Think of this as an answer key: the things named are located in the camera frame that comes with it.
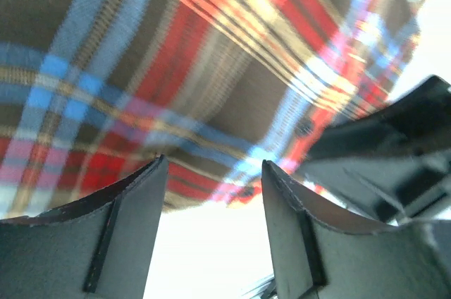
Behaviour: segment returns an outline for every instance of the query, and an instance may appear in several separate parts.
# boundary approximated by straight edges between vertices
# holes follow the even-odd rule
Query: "flannel shirt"
[[[235,207],[381,108],[424,0],[0,0],[0,218],[166,154],[165,210]]]

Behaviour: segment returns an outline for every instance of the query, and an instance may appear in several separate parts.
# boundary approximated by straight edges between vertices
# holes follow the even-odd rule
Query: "plaid shirt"
[[[158,154],[166,209],[235,206],[262,159],[383,106],[424,0],[0,0],[0,218]]]

